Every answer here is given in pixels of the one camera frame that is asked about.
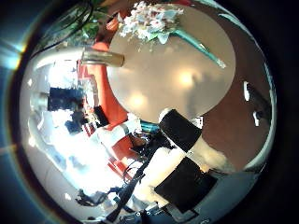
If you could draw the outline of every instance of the beige tabletop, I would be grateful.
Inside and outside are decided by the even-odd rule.
[[[235,76],[235,52],[224,30],[205,13],[185,6],[180,16],[182,28],[198,38],[226,64],[220,68],[185,40],[170,36],[141,46],[137,38],[128,41],[119,30],[110,51],[124,55],[123,67],[107,69],[110,86],[128,111],[140,118],[158,122],[160,112],[175,108],[188,119],[214,107],[230,89]]]

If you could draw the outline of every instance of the black cable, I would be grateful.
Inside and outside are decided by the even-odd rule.
[[[69,22],[66,26],[64,26],[56,31],[50,32],[50,35],[56,34],[60,31],[64,30],[65,28],[69,27],[70,25],[72,25],[74,22],[76,22],[78,19],[80,19],[83,15],[85,15],[85,13],[88,10],[88,7],[89,7],[89,5],[86,6],[86,8],[83,10],[83,12],[79,16],[76,16],[76,18],[74,20],[72,20],[71,22]]]
[[[77,31],[79,31],[80,29],[82,29],[82,27],[83,27],[84,25],[86,25],[86,23],[90,20],[92,14],[93,14],[93,4],[92,4],[91,1],[89,1],[88,4],[89,4],[90,7],[91,7],[91,11],[90,11],[90,14],[89,14],[89,16],[88,16],[88,18],[86,19],[85,22],[83,22],[81,25],[79,25],[79,26],[77,27],[77,29],[74,29],[69,35],[67,35],[67,36],[64,37],[63,39],[61,39],[61,40],[55,42],[54,44],[51,44],[51,45],[49,45],[49,46],[47,46],[47,47],[45,47],[45,48],[43,48],[43,49],[38,50],[36,53],[34,53],[34,54],[30,57],[29,60],[33,59],[37,54],[39,54],[39,53],[41,53],[41,52],[43,52],[43,51],[45,51],[45,50],[47,50],[47,49],[51,49],[51,48],[53,48],[53,47],[55,47],[55,46],[57,46],[57,45],[63,43],[67,38],[69,38],[70,36],[74,35]]]
[[[133,165],[135,162],[136,162],[136,161],[131,162],[131,163],[124,169],[124,171],[122,172],[122,180],[123,180],[123,183],[124,183],[125,185],[128,184],[128,182],[126,182],[126,180],[125,180],[125,177],[126,177],[126,175],[128,174],[128,172],[131,170],[130,166]]]

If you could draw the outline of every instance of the flower arrangement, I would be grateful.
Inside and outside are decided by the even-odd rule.
[[[225,63],[196,38],[187,34],[179,24],[179,16],[183,15],[183,9],[171,4],[147,5],[144,1],[134,4],[131,16],[124,18],[120,36],[126,37],[131,34],[141,39],[143,42],[150,42],[158,38],[161,44],[165,44],[170,35],[176,35],[184,39],[196,49],[204,53],[209,59],[221,68]]]
[[[144,41],[151,41],[158,37],[161,44],[165,44],[170,33],[178,28],[178,15],[183,10],[173,5],[165,8],[163,5],[146,5],[141,1],[134,4],[131,16],[124,19],[121,36],[129,33]]]

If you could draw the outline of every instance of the light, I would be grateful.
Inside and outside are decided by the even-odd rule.
[[[30,136],[29,139],[28,139],[28,144],[29,146],[31,147],[34,147],[36,145],[36,140],[34,139],[33,136]]]
[[[30,87],[32,86],[32,79],[31,79],[31,78],[29,78],[27,84],[28,84],[28,86],[30,86]]]
[[[147,98],[141,93],[136,93],[130,97],[129,101],[132,108],[139,108],[146,104]]]
[[[64,198],[67,199],[68,201],[72,200],[71,196],[68,193],[64,194]]]
[[[185,88],[193,85],[193,74],[183,73],[179,76],[179,84]]]

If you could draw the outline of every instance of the cable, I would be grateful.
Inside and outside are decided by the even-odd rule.
[[[51,35],[56,34],[56,33],[60,32],[60,31],[64,30],[65,28],[69,27],[70,25],[72,25],[74,22],[76,22],[78,19],[80,19],[83,15],[85,15],[85,13],[88,10],[88,7],[89,7],[89,5],[86,6],[86,8],[83,10],[83,12],[79,16],[77,16],[74,20],[72,20],[71,22],[69,22],[66,26],[64,26],[64,27],[62,27],[62,28],[60,28],[60,29],[58,29],[56,31],[52,31],[52,32],[50,32],[50,34]]]
[[[88,15],[88,18],[86,19],[85,22],[83,22],[81,25],[79,25],[79,26],[77,27],[77,29],[74,29],[69,35],[67,35],[67,36],[64,37],[63,39],[61,39],[61,40],[55,42],[54,44],[51,44],[51,45],[49,45],[49,46],[47,46],[47,47],[45,47],[45,48],[43,48],[43,49],[38,50],[36,53],[34,53],[34,54],[30,57],[29,60],[32,60],[37,54],[39,54],[39,53],[41,53],[41,52],[43,52],[43,51],[45,51],[45,50],[47,50],[47,49],[51,49],[51,48],[55,47],[56,45],[59,45],[59,44],[63,43],[67,38],[69,38],[70,36],[74,35],[77,31],[79,31],[80,29],[82,29],[82,27],[83,27],[84,25],[86,25],[86,23],[90,20],[92,14],[93,14],[93,4],[92,4],[91,1],[88,1],[88,4],[89,4],[89,6],[91,7],[91,10],[90,10],[90,13],[89,13],[89,15]]]

